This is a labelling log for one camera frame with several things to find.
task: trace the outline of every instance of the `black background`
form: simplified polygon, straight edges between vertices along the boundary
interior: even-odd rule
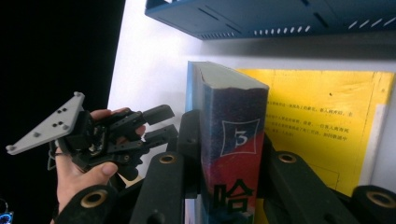
[[[2,4],[0,198],[14,223],[50,223],[56,171],[47,170],[47,145],[16,156],[5,147],[74,91],[86,95],[84,109],[106,108],[123,7],[123,0]]]

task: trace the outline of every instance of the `circular joint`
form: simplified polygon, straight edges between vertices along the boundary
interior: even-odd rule
[[[176,157],[173,155],[164,155],[160,157],[160,163],[170,164],[176,161]]]
[[[102,204],[107,198],[107,191],[98,189],[90,192],[81,199],[81,206],[85,208],[94,208]]]
[[[297,159],[288,153],[282,153],[279,156],[277,156],[281,161],[285,162],[285,163],[295,163],[297,162]]]
[[[366,196],[370,201],[385,208],[396,208],[396,202],[388,194],[378,191],[368,191]]]

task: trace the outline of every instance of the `book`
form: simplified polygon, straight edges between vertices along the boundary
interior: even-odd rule
[[[211,62],[189,62],[186,111],[200,110],[203,186],[196,223],[254,222],[269,88]]]
[[[394,73],[237,69],[270,86],[265,132],[347,196],[368,185]]]

